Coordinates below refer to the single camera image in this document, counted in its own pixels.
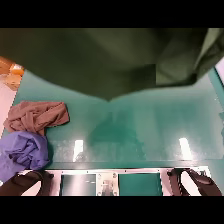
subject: towel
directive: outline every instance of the towel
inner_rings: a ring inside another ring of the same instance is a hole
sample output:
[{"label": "towel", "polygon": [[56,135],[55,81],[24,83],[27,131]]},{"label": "towel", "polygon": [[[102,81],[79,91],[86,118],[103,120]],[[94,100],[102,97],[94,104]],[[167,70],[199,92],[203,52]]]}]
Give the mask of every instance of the towel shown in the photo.
[{"label": "towel", "polygon": [[39,170],[47,165],[45,136],[15,131],[0,139],[0,181],[5,182],[25,169]]},{"label": "towel", "polygon": [[45,135],[45,127],[54,127],[69,121],[63,102],[29,102],[12,106],[4,122],[9,132],[29,131]]}]

